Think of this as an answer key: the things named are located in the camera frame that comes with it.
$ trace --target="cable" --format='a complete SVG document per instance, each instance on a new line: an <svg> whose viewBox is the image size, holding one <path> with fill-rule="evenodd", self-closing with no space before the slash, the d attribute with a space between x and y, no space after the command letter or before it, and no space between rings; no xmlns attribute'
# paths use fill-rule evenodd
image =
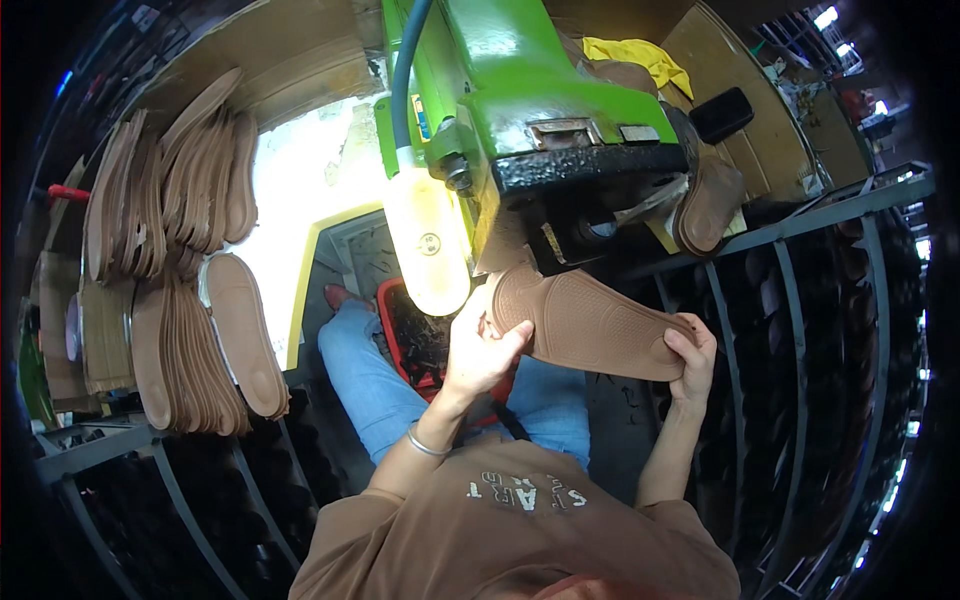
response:
<svg viewBox="0 0 960 600"><path fill-rule="evenodd" d="M394 65L394 84L391 89L390 117L394 123L394 142L396 144L396 158L400 169L413 164L413 142L410 139L410 130L407 127L407 96L410 88L410 68L413 66L414 51L417 50L417 41L423 31L423 23L430 12L432 0L415 0L410 16L403 27L403 38L400 40L400 49L396 53Z"/></svg>

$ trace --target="blue hose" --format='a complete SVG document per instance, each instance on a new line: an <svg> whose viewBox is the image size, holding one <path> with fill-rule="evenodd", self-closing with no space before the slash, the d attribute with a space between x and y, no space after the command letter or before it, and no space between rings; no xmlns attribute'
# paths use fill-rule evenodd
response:
<svg viewBox="0 0 960 600"><path fill-rule="evenodd" d="M410 67L414 61L414 51L432 0L414 0L414 7L403 27L403 38L396 53L394 65L394 84L391 89L390 118L394 122L394 142L396 148L412 145L410 129L407 127L407 96L410 88Z"/></svg>

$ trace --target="red handle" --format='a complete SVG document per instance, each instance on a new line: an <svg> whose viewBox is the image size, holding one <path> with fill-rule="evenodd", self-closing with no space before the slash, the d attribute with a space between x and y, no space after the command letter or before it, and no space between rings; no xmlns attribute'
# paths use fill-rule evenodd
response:
<svg viewBox="0 0 960 600"><path fill-rule="evenodd" d="M90 192L84 192L82 189L72 187L63 187L54 183L47 188L47 193L51 198L65 198L66 200L75 200L77 202L86 202L90 200Z"/></svg>

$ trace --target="right hand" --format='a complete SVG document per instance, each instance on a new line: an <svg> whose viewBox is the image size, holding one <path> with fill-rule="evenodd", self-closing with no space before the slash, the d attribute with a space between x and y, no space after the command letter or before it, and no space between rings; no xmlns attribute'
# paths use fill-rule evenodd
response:
<svg viewBox="0 0 960 600"><path fill-rule="evenodd" d="M450 326L450 351L441 392L444 402L449 401L464 413L474 400L499 383L534 334L530 321L503 335L493 329L486 318L492 293L489 283L478 286Z"/></svg>
<svg viewBox="0 0 960 600"><path fill-rule="evenodd" d="M670 394L673 396L674 404L679 408L704 414L707 410L710 385L713 383L717 339L713 337L700 317L690 313L677 313L675 316L683 319L693 328L697 343L694 345L675 329L668 328L663 333L663 341L686 362L684 374L670 382Z"/></svg>

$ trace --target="red shoe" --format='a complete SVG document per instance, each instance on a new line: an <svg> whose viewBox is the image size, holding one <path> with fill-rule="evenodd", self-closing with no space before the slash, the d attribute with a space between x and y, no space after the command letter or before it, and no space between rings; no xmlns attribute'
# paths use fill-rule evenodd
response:
<svg viewBox="0 0 960 600"><path fill-rule="evenodd" d="M344 300L360 300L364 303L364 306L367 307L372 313L376 312L376 307L373 306L373 303L363 298L357 296L353 292L350 292L347 288L342 285L337 285L336 283L327 283L324 286L324 298L326 298L326 303L330 305L334 311L340 310L340 305L344 303Z"/></svg>

